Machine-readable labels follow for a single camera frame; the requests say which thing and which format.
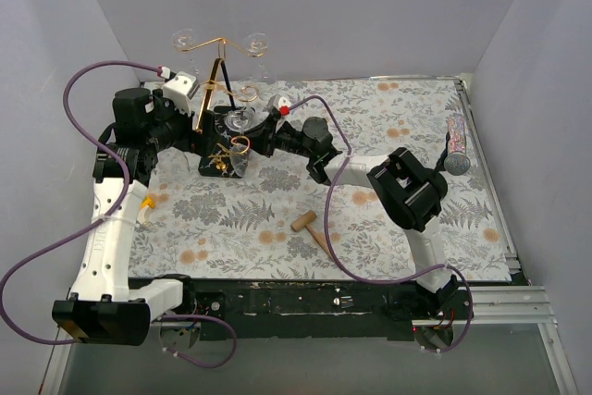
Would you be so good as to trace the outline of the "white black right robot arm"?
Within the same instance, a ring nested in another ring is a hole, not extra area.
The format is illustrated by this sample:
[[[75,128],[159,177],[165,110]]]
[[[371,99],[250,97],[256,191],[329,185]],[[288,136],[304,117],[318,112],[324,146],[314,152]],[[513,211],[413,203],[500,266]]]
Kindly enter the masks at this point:
[[[267,157],[281,150],[306,158],[309,176],[329,187],[325,216],[329,216],[336,186],[373,190],[409,243],[415,264],[410,279],[424,289],[418,296],[420,311],[434,319],[447,313],[456,280],[444,265],[446,255],[439,229],[441,200],[448,192],[443,176],[424,167],[405,148],[379,156],[342,152],[333,145],[328,124],[321,117],[308,117],[299,130],[288,122],[278,126],[278,119],[279,114],[271,113],[263,123],[246,131],[250,148]]]

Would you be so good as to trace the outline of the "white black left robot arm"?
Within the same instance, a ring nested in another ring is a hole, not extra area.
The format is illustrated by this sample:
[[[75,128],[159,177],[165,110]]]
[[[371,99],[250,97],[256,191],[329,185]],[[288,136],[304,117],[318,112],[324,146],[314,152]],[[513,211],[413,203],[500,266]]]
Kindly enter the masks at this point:
[[[115,121],[98,139],[102,145],[92,173],[94,227],[67,299],[52,309],[56,323],[79,343],[138,346],[161,315],[185,321],[196,312],[189,277],[163,275],[136,290],[128,277],[137,221],[159,153],[194,147],[193,94],[193,88],[167,86],[115,94]]]

